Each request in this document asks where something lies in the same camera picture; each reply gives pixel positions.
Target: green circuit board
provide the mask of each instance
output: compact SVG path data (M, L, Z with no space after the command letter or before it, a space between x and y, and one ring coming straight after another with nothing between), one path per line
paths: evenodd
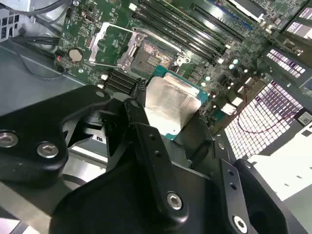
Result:
M304 4L302 0L255 2L265 11L263 21L277 33ZM105 22L119 28L107 28L97 43L98 52L92 63L89 60L90 44ZM148 30L158 36L148 34L142 44L159 56L151 58L147 50L138 49L131 69L125 71L118 63L128 50L136 29ZM133 79L148 79L150 70L166 58L166 69L222 98L232 87L256 76L257 58L270 44L292 53L259 22L227 0L80 0L79 5L72 6L66 15L58 47L62 56L56 58L55 66L64 67L85 83L97 85L102 74L112 70ZM176 59L181 52L173 46L190 61L177 66ZM69 55L72 49L80 51L80 61L72 60Z

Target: hole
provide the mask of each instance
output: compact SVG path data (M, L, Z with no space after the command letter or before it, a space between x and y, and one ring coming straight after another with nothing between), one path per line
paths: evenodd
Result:
M6 28L1 29L1 39L6 38Z
M133 106L135 106L135 107L140 107L140 106L138 105L137 101L132 100L132 101L130 101L130 103L131 103Z
M8 24L8 18L3 18L2 19L2 26L5 26Z
M177 199L176 197L174 197L174 196L172 196L172 197L170 198L170 200L171 200L171 202L172 202L173 204L175 204L175 205L178 205L178 204L179 204L178 199Z
M13 16L10 16L9 17L9 24L12 24L14 22L14 17Z
M156 140L155 136L153 134L149 134L148 137L152 140Z
M158 150L155 150L155 151L154 151L154 155L155 155L156 157L161 157L161 153L160 153Z
M234 190L237 189L237 187L236 187L234 184L232 184L232 183L230 183L230 187L231 187L232 189L234 189Z
M220 147L221 150L225 150L225 146L221 144L220 142L218 142L218 146Z
M9 29L9 37L12 37L13 36L13 28L10 28Z
M241 228L245 227L245 225L241 221L238 221L237 223L239 224Z
M97 94L99 97L101 97L101 98L103 98L103 97L105 96L104 93L102 93L102 92L100 92L100 91L97 91L96 94Z
M17 23L19 20L20 20L20 16L19 15L15 16L14 23Z

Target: cable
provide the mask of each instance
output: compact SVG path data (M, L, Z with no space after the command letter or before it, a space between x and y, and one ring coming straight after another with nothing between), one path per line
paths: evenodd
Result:
M15 46L14 42L11 40L11 38L9 38L8 41L9 41L9 43L12 45L12 47L13 47L15 53L17 53L17 55L18 55L18 57L20 58L20 60L21 60L21 62L22 62L22 64L23 64L23 66L25 67L26 71L27 71L29 74L31 74L32 76L34 76L34 77L36 77L36 78L39 78L39 79L42 79L42 80L45 80L45 81L54 81L54 80L56 80L56 79L61 78L61 77L66 73L66 70L64 70L64 72L63 72L61 75L58 75L58 76L56 76L56 77L43 77L43 76L40 76L40 75L35 74L34 72L32 72L32 71L27 67L27 65L26 65L26 63L25 63L25 61L24 61L22 55L19 53L18 49L16 48L16 46Z
M13 42L17 43L31 43L31 44L43 44L43 45L58 45L59 38L50 37L14 37L11 39Z
M52 3L51 5L48 5L44 8L40 8L40 9L35 9L34 11L18 11L18 10L14 10L11 7L4 5L3 3L0 3L1 6L3 6L5 9L9 10L10 12L13 12L15 14L20 14L20 15L25 15L25 16L35 16L35 15L42 15L48 12L51 12L55 9L57 9L58 7L60 7L61 5L63 5L64 3L66 3L67 0L58 0L54 3Z
M58 30L55 27L49 25L49 23L46 22L45 20L43 20L43 19L41 19L41 18L39 18L37 16L35 16L35 18L36 18L36 22L38 24L41 24L42 26L46 27L47 29L49 29L52 33L54 33L57 36L61 35L62 32L60 30Z
M245 106L244 108L247 106L248 102L247 102L247 93L246 93L246 85L244 85L244 90L245 90ZM238 114L238 117L237 117L237 124L239 126L239 128L243 131L243 132L246 132L246 133L249 133L249 134L260 134L260 133L264 133L264 132L267 132L269 131L270 129L272 129L273 127L275 127L278 123L280 123L282 120L285 120L285 119L288 119L290 118L291 116L297 114L297 112L290 112L288 113L286 116L282 117L279 121L277 121L277 123L275 123L273 126L265 129L265 130L262 130L260 132L251 132L251 131L247 131L246 129L243 129L243 127L240 125L239 123L239 118L240 118L240 114L242 113L243 109L241 110L241 112Z

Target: pcie slot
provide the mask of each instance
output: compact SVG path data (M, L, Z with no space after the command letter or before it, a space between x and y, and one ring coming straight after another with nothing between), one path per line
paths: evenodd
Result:
M125 76L117 72L112 72L109 74L108 79L105 82L105 87L129 94L133 89L136 81L130 77Z
M116 91L116 92L121 92L121 93L124 93L124 94L130 94L130 91L131 91L131 89L124 88L120 84L114 83L114 82L107 83L105 85L105 88L111 89L111 90Z
M132 78L130 78L128 76L125 76L124 74L121 74L121 73L112 72L110 75L111 76L110 76L109 79L119 79L119 80L129 84L128 86L130 88L132 88L135 85L135 83L136 83L136 81L134 79L132 79Z
M234 37L235 39L237 39L239 42L242 42L245 38L240 35L238 32L236 32L235 30L233 30L232 28L230 28L229 26L227 26L226 24L224 24L223 22L219 21L218 19L216 19L214 16L212 16L211 14L209 14L208 12L206 12L205 10L203 10L202 8L200 8L197 5L193 6L193 10L195 12L197 12L198 14L200 14L199 16L202 16L205 20L208 20L210 23L212 23L213 25L219 27L220 29L222 29L226 34Z
M185 38L188 40L191 44L193 44L195 47L200 48L200 50L205 51L208 54L215 55L219 54L217 51L215 51L214 48L210 47L209 45L205 44L202 40L197 38L195 35L192 35L190 32L184 30L181 28L178 24L173 23L167 18L162 17L157 12L152 10L151 8L146 8L145 6L142 6L140 10L145 14L148 15L148 17L156 19L159 23L162 23L166 25L171 30L175 31L175 33L179 34L180 37Z
M169 37L171 40L185 46L186 48L188 48L188 50L192 51L194 54L196 54L196 55L198 55L204 59L207 59L210 62L214 60L214 57L211 55L211 53L203 53L202 51L195 48L194 45L192 45L191 41L189 41L189 40L185 39L183 36L177 34L174 30L168 28L165 24L159 23L159 22L157 24L157 19L154 19L154 18L149 19L149 17L147 17L142 12L136 12L136 16L142 22L146 23L150 27L153 27L155 30L163 33L164 35Z
M205 32L207 35L212 36L213 38L215 38L216 40L218 40L219 42L221 42L223 44L226 43L226 40L223 39L216 32L214 32L210 28L207 28L206 26L202 25L201 23L197 22L195 19L193 19L190 16L186 15L185 13L180 11L179 9L175 8L173 5L168 3L168 1L166 1L166 0L140 0L140 1L150 2L150 3L155 2L155 4L157 2L157 5L161 5L161 6L165 7L165 8L167 8L170 12L176 14L181 19L183 19L184 21L186 21L189 24L191 24L193 27L199 29L200 31Z
M153 10L157 11L158 14L162 15L163 17L167 18L168 20L176 23L180 28L186 30L188 33L193 34L199 40L205 42L206 44L210 45L215 49L216 53L224 53L225 46L217 39L213 38L212 36L206 34L202 30L198 29L197 27L191 25L183 18L175 14L174 12L168 10L166 7L159 4L159 2L151 2L151 1L143 1L146 7L150 7Z

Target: perforated metal grille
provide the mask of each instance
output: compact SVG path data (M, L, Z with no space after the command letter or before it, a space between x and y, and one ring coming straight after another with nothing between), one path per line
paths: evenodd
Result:
M243 131L238 126L238 116L225 128L236 158L250 157L264 150L290 128L294 113L301 108L276 82L268 84L239 116L242 129L257 133Z
M294 77L299 78L301 74L303 74L306 69L300 67L298 64L293 62L291 59L283 56L278 51L272 49L268 54L267 57L272 59L274 62L276 62L280 67L284 68L286 71L288 71L290 74L292 74Z
M0 9L0 42L17 35L20 29L20 15Z

